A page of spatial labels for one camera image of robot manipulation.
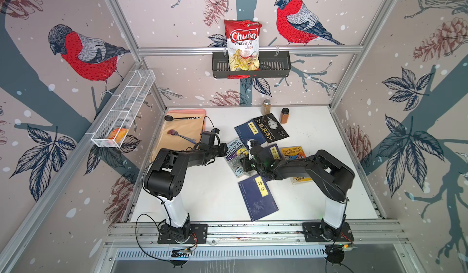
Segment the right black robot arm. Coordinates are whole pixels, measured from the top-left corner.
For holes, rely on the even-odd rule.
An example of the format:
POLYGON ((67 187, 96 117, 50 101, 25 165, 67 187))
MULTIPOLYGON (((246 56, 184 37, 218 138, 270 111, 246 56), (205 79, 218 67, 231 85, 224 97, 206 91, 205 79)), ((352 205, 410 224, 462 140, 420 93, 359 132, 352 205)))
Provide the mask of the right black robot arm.
POLYGON ((249 140, 247 145, 248 156, 240 160, 245 171, 255 171, 276 181, 294 177, 313 180, 327 198, 319 231, 312 232, 311 236, 326 241, 338 240, 345 225, 347 192, 352 187, 354 172, 325 150, 319 150, 309 157, 286 160, 275 159, 256 140, 249 140))

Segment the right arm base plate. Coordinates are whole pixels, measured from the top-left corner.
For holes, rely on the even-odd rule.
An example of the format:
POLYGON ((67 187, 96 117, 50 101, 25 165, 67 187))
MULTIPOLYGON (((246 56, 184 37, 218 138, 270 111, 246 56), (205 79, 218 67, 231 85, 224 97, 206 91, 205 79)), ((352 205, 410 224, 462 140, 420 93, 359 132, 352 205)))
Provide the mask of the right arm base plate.
POLYGON ((302 233, 308 243, 354 242, 354 236, 348 222, 344 222, 340 229, 334 229, 318 221, 303 222, 302 233))

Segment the grey treehouse paperback book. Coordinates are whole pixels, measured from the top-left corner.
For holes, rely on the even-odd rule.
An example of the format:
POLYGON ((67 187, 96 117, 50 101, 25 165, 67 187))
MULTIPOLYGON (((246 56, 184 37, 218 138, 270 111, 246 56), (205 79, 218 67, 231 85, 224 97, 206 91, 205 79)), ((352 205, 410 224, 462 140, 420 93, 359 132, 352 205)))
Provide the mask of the grey treehouse paperback book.
POLYGON ((227 155, 225 159, 237 178, 247 175, 252 176, 255 171, 246 172, 241 164, 241 159, 248 157, 248 151, 239 138, 227 144, 227 155))

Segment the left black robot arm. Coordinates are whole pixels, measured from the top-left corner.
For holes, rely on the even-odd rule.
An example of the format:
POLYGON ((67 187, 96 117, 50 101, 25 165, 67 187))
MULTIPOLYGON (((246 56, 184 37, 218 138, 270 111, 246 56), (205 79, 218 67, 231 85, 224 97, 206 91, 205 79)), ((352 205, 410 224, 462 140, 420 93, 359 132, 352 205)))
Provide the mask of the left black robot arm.
POLYGON ((226 155, 227 145, 220 142, 218 129, 203 132, 200 142, 191 150, 160 149, 143 179, 143 188, 162 203, 168 215, 161 231, 163 236, 177 243, 189 240, 190 215, 179 197, 187 169, 207 166, 226 155))

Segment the black Chinese paperback book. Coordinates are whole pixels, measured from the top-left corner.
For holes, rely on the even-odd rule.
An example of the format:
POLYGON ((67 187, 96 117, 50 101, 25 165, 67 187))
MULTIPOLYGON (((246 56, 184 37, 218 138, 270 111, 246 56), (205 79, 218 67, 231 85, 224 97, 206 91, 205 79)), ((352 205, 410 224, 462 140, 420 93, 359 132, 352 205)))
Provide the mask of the black Chinese paperback book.
POLYGON ((279 123, 272 113, 254 118, 253 122, 267 143, 273 143, 289 137, 289 134, 287 134, 281 123, 279 123))

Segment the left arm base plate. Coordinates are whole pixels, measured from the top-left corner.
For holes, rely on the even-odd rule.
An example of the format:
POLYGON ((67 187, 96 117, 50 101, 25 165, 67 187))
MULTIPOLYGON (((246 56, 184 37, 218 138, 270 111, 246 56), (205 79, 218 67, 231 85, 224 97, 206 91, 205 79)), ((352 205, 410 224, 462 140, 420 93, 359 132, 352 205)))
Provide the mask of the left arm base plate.
POLYGON ((207 224, 191 224, 190 228, 169 228, 164 224, 158 236, 158 244, 205 244, 207 242, 207 224))

